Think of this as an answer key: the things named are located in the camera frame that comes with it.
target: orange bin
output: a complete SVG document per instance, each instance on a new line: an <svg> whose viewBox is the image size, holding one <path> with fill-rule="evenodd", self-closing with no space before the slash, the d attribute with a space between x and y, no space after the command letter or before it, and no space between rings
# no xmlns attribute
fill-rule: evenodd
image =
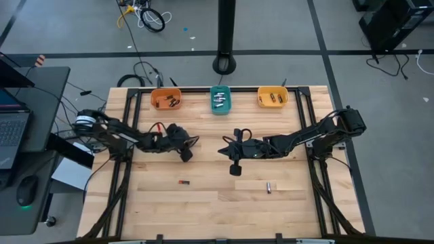
<svg viewBox="0 0 434 244"><path fill-rule="evenodd" d="M262 108L283 108L288 102L288 91L282 86L264 86L258 89L258 103Z"/></svg>
<svg viewBox="0 0 434 244"><path fill-rule="evenodd" d="M173 99L179 101L171 107ZM151 92L151 104L157 110L175 110L181 107L181 90L178 88L157 88Z"/></svg>

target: computer mouse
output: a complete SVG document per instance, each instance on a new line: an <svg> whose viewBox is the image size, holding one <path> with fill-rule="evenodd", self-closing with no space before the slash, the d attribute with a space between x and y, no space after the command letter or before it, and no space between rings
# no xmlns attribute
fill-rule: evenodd
<svg viewBox="0 0 434 244"><path fill-rule="evenodd" d="M16 201L20 206L28 206L35 200L38 187L37 176L27 176L21 180L16 189Z"/></svg>

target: green light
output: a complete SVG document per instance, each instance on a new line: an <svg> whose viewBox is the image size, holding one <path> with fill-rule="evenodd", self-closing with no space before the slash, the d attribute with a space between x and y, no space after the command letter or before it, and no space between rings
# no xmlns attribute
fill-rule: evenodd
<svg viewBox="0 0 434 244"><path fill-rule="evenodd" d="M23 207L21 207L22 210L29 210L31 208L32 208L32 206L30 206L30 205L29 206L23 206Z"/></svg>

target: white paper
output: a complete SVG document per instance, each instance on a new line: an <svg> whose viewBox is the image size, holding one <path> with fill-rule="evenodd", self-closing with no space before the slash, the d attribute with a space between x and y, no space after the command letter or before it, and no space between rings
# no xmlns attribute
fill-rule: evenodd
<svg viewBox="0 0 434 244"><path fill-rule="evenodd" d="M80 143L74 142L73 145L91 155L93 154L87 147ZM82 166L70 159L64 158L55 170L52 178L70 186L84 190L84 186L91 173L92 169Z"/></svg>

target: plastic bin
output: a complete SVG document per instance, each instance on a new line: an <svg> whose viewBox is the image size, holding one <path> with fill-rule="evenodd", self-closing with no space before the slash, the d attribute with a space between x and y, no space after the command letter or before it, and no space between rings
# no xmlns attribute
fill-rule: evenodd
<svg viewBox="0 0 434 244"><path fill-rule="evenodd" d="M282 97L282 103L279 101L279 95ZM288 102L288 91L282 86L265 86L258 89L258 103L262 108L283 108Z"/></svg>
<svg viewBox="0 0 434 244"><path fill-rule="evenodd" d="M151 92L151 104L157 110L175 110L181 107L181 97L181 91L178 88L154 89ZM179 103L170 107L170 102L173 99L179 100Z"/></svg>
<svg viewBox="0 0 434 244"><path fill-rule="evenodd" d="M231 88L225 85L216 85L211 87L211 110L215 115L227 115L232 108L232 100L231 100ZM217 93L223 93L223 98L226 98L222 103L223 106L215 107L215 105L220 104L219 102L215 102L217 98L214 97Z"/></svg>

